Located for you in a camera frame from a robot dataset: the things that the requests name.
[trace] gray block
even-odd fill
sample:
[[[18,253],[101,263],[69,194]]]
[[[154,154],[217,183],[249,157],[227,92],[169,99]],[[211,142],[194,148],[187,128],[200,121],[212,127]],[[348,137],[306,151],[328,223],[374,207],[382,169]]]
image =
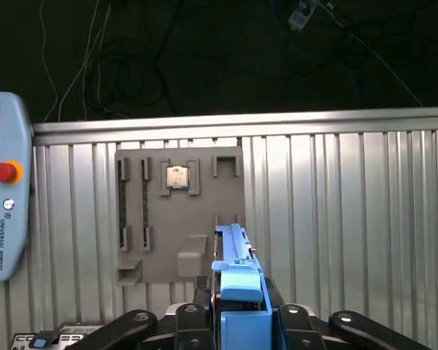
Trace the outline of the gray block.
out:
[[[120,283],[209,274],[215,226],[245,222],[242,149],[121,149],[115,162]]]

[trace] black cable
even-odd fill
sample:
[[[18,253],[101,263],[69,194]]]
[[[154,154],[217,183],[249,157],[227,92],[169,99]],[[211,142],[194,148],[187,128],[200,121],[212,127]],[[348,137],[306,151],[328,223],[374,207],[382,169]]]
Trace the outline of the black cable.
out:
[[[310,25],[330,28],[334,48],[333,59],[352,69],[359,69],[365,64],[371,55],[371,51],[376,50],[386,39],[408,35],[415,25],[418,13],[437,2],[438,0],[430,0],[420,5],[419,1],[415,0],[415,6],[412,10],[398,12],[381,20],[369,19],[358,22],[355,22],[354,19],[344,14],[340,9],[334,8],[333,13],[337,16],[336,21],[340,22],[343,28],[335,20],[331,20],[331,24],[312,23]],[[408,28],[391,32],[386,28],[386,23],[407,19],[409,16],[411,18]],[[360,46],[356,38],[360,39],[365,45]]]
[[[229,4],[222,4],[224,7],[225,6],[241,6],[241,5],[252,5],[252,4],[265,4],[266,6],[269,5],[268,1],[249,1],[249,2],[234,2],[234,3],[229,3]],[[205,6],[205,7],[201,7],[200,10],[198,12],[195,12],[194,15],[200,15],[203,11],[205,11],[206,9],[211,9],[213,8],[213,6],[209,5],[209,6]],[[186,19],[186,17],[179,17],[179,21],[184,20],[184,18]],[[192,55],[194,57],[197,58],[201,58],[204,59],[206,61],[212,61],[212,62],[216,62],[219,64],[222,64],[224,66],[228,66],[230,68],[236,69],[238,71],[243,72],[244,74],[248,74],[250,76],[253,76],[257,79],[265,79],[265,80],[271,80],[271,81],[295,81],[298,79],[303,79],[305,77],[308,77],[309,75],[315,74],[317,72],[319,72],[322,69],[325,69],[327,67],[327,65],[332,64],[332,59],[334,57],[336,50],[331,50],[328,55],[320,62],[318,63],[316,66],[312,67],[309,70],[306,71],[292,71],[293,75],[290,75],[288,77],[269,77],[269,76],[264,76],[263,74],[257,74],[255,72],[252,72],[250,70],[244,69],[242,67],[239,67],[237,65],[232,64],[231,62],[228,61],[222,61],[220,59],[217,58],[212,58],[206,55],[202,55],[202,54],[197,54],[197,53],[186,53],[186,52],[177,52],[178,54],[183,54],[183,55]]]
[[[177,114],[177,110],[175,109],[175,106],[174,106],[174,102],[173,102],[172,94],[170,93],[169,85],[167,84],[166,78],[165,78],[162,70],[159,68],[158,62],[162,56],[162,52],[164,51],[166,43],[169,40],[169,37],[172,33],[172,29],[174,27],[174,22],[177,19],[178,15],[182,11],[183,3],[184,3],[184,0],[179,0],[178,5],[175,9],[174,15],[172,16],[172,19],[169,21],[169,25],[167,27],[167,30],[166,30],[166,32],[161,40],[161,44],[159,45],[158,52],[154,55],[154,57],[151,57],[149,52],[147,53],[151,57],[151,61],[153,62],[153,67],[155,69],[156,74],[158,75],[159,82],[161,83],[164,97],[166,98],[167,103],[170,105],[170,109],[171,109],[173,115]],[[143,26],[144,26],[143,28],[145,30],[147,43],[150,44],[150,35],[149,35],[149,31],[147,29],[147,21],[146,21],[146,19],[147,19],[147,6],[146,6],[146,3],[144,0],[142,2],[142,5],[143,5],[143,10],[144,10],[143,11]]]
[[[163,91],[156,94],[151,101],[143,99],[147,84],[146,63],[155,68],[150,56],[135,39],[122,37],[103,45],[85,82],[85,99],[89,107],[101,111],[112,109],[112,105],[121,102],[130,102],[138,106],[157,104],[164,97]]]
[[[259,80],[267,80],[267,81],[271,81],[271,82],[291,82],[291,81],[303,78],[303,76],[299,76],[299,77],[297,77],[297,76],[273,77],[273,76],[269,76],[269,75],[265,75],[265,74],[251,71],[251,70],[246,69],[246,68],[244,68],[244,67],[242,67],[234,62],[231,62],[231,61],[223,60],[223,59],[216,58],[216,57],[211,57],[208,55],[203,55],[201,53],[196,53],[196,52],[180,52],[180,51],[174,51],[174,50],[168,50],[168,52],[175,54],[175,55],[184,55],[184,56],[188,56],[191,58],[201,59],[203,61],[217,63],[217,64],[220,64],[221,66],[225,66],[229,69],[239,71],[242,74],[249,75],[249,76],[256,78],[256,79],[259,79]]]

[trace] slot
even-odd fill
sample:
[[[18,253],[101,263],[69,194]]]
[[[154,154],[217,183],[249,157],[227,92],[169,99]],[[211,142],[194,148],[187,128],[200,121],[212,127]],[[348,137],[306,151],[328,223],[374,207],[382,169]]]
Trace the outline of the slot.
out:
[[[142,210],[143,210],[143,249],[150,250],[149,239],[149,216],[147,205],[147,164],[146,160],[141,160],[141,187],[142,187]]]
[[[167,168],[170,166],[169,159],[161,160],[161,191],[159,195],[170,195],[170,189],[167,187]]]
[[[118,175],[118,240],[119,248],[126,250],[126,181],[124,179],[123,161],[117,162]]]
[[[189,195],[199,195],[199,159],[189,160],[187,162],[189,171]]]
[[[212,159],[212,175],[219,176],[219,165],[223,167],[223,173],[231,173],[232,176],[240,176],[240,158],[236,155],[215,155]]]
[[[124,265],[118,267],[118,283],[122,286],[135,285],[141,281],[141,276],[141,260],[125,260]]]

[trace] metal panel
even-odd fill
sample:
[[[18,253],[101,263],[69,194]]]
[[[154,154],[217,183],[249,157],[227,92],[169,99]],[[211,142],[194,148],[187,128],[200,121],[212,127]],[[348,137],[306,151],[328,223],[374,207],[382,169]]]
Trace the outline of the metal panel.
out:
[[[192,283],[116,284],[117,148],[242,145],[246,226],[286,300],[351,308],[438,349],[438,109],[35,125],[29,243],[0,349],[63,320],[159,315]]]

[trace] blue cable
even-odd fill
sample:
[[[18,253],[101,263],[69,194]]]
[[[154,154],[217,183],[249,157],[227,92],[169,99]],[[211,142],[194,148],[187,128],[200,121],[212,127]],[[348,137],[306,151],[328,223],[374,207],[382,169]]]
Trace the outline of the blue cable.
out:
[[[339,63],[329,63],[326,60],[323,60],[322,58],[315,57],[314,55],[312,55],[312,54],[310,54],[308,52],[305,52],[302,49],[299,49],[298,47],[292,45],[291,42],[288,42],[285,39],[285,35],[284,35],[284,33],[283,33],[283,31],[282,31],[282,29],[280,27],[280,24],[279,24],[279,20],[278,20],[277,15],[276,15],[276,10],[274,8],[274,0],[269,0],[269,3],[271,5],[272,19],[273,19],[274,25],[276,26],[276,29],[277,29],[277,32],[279,34],[281,42],[283,42],[284,45],[288,45],[290,47],[290,49],[294,53],[296,53],[297,55],[305,57],[305,58],[307,58],[307,59],[309,59],[309,60],[311,60],[313,62],[316,62],[318,64],[327,63],[328,66],[333,66],[334,68],[342,69],[343,71],[345,71],[345,73],[347,74],[347,77],[349,78],[349,80],[350,80],[350,82],[352,83],[352,86],[353,86],[353,93],[354,93],[355,100],[356,100],[356,108],[359,108],[359,106],[360,106],[360,92],[359,92],[359,89],[358,89],[357,80],[353,76],[352,71],[348,67],[346,67],[346,66],[344,66],[342,64],[339,64]]]

